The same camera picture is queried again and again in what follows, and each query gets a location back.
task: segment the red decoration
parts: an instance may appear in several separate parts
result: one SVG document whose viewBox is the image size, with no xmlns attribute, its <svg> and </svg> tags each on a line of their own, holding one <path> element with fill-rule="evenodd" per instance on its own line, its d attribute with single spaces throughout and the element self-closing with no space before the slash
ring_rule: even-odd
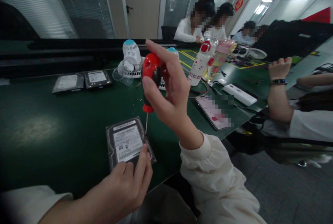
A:
<svg viewBox="0 0 333 224">
<path fill-rule="evenodd" d="M 238 0 L 238 1 L 236 2 L 236 5 L 235 5 L 235 12 L 237 12 L 237 10 L 239 10 L 240 7 L 242 7 L 243 2 L 244 2 L 244 0 Z"/>
<path fill-rule="evenodd" d="M 318 22 L 318 23 L 331 23 L 331 8 L 328 7 L 326 9 L 323 9 L 311 16 L 308 16 L 302 21 L 306 22 Z"/>
</svg>

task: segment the computer mouse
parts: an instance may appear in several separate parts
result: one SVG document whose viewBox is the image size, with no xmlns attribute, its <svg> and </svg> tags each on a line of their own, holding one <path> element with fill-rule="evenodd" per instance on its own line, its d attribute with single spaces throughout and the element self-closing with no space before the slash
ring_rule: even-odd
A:
<svg viewBox="0 0 333 224">
<path fill-rule="evenodd" d="M 220 84 L 220 85 L 226 85 L 227 84 L 227 81 L 224 80 L 224 79 L 218 79 L 217 82 Z"/>
</svg>

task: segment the gray carpet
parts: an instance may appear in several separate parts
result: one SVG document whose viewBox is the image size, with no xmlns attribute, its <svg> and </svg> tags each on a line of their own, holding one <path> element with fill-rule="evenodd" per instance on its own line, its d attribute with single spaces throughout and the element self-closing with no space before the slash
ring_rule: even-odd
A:
<svg viewBox="0 0 333 224">
<path fill-rule="evenodd" d="M 234 166 L 247 178 L 246 187 L 260 202 L 268 224 L 332 224 L 333 162 L 322 168 L 280 165 L 265 152 L 237 153 Z"/>
</svg>

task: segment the pink water bottle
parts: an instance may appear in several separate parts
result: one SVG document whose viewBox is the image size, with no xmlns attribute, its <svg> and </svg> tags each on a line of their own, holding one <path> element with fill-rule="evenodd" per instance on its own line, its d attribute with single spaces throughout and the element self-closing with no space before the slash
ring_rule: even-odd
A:
<svg viewBox="0 0 333 224">
<path fill-rule="evenodd" d="M 215 39 L 207 38 L 201 44 L 200 51 L 195 57 L 190 74 L 187 79 L 191 86 L 196 86 L 200 82 L 202 74 L 214 61 L 214 52 L 218 41 Z"/>
<path fill-rule="evenodd" d="M 203 74 L 203 79 L 206 82 L 210 82 L 214 79 L 214 76 L 220 71 L 228 55 L 235 50 L 236 46 L 237 44 L 233 40 L 225 39 L 219 41 L 216 46 L 214 61 L 212 65 L 207 67 Z"/>
</svg>

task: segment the dark hair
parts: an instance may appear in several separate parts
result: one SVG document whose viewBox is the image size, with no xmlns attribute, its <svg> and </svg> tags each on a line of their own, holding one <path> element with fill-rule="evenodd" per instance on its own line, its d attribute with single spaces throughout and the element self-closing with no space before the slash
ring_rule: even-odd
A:
<svg viewBox="0 0 333 224">
<path fill-rule="evenodd" d="M 206 16 L 214 16 L 215 3 L 214 0 L 198 0 L 194 4 L 194 10 L 191 12 L 191 17 L 195 12 L 204 13 Z"/>
<path fill-rule="evenodd" d="M 254 33 L 254 36 L 258 37 L 260 34 L 264 34 L 266 32 L 266 30 L 268 29 L 268 27 L 269 26 L 267 24 L 260 25 L 257 28 L 257 31 Z"/>
<path fill-rule="evenodd" d="M 313 110 L 333 111 L 333 89 L 308 93 L 298 99 L 297 105 L 304 112 Z"/>
<path fill-rule="evenodd" d="M 247 21 L 244 23 L 243 28 L 237 31 L 237 33 L 243 30 L 254 30 L 256 27 L 257 25 L 254 21 Z"/>
<path fill-rule="evenodd" d="M 235 13 L 235 10 L 231 3 L 225 2 L 222 4 L 215 14 L 215 16 L 212 18 L 212 20 L 209 23 L 209 27 L 213 25 L 217 25 L 218 21 L 222 16 L 233 16 Z"/>
</svg>

